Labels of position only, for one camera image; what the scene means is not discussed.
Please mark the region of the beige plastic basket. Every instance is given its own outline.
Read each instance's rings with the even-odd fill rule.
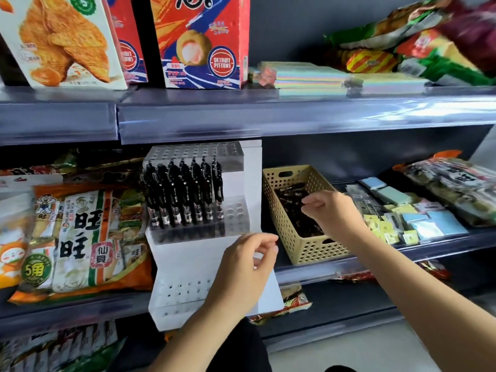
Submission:
[[[330,241],[325,235],[300,237],[274,191],[300,182],[307,184],[309,193],[323,189],[335,190],[315,168],[305,165],[266,168],[262,171],[263,192],[269,201],[272,221],[293,265],[333,260],[349,254],[341,244]]]

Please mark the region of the black pants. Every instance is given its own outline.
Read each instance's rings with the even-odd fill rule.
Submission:
[[[242,319],[219,348],[207,372],[272,372],[269,356],[255,325]],[[333,366],[325,372],[355,372],[343,366]]]

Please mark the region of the red box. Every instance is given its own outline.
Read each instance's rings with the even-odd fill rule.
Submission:
[[[115,32],[121,43],[126,80],[135,83],[148,82],[131,0],[107,0],[107,2]]]
[[[165,85],[240,89],[248,76],[250,0],[150,0]]]

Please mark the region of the green badge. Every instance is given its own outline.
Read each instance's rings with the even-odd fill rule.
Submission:
[[[78,12],[92,15],[96,10],[95,0],[71,0],[71,4]]]
[[[52,272],[52,262],[44,254],[34,253],[22,264],[22,279],[33,287],[40,286]]]

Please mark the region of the floor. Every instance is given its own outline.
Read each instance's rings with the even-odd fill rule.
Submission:
[[[360,330],[269,355],[273,372],[324,372],[343,365],[357,372],[439,372],[405,321]]]

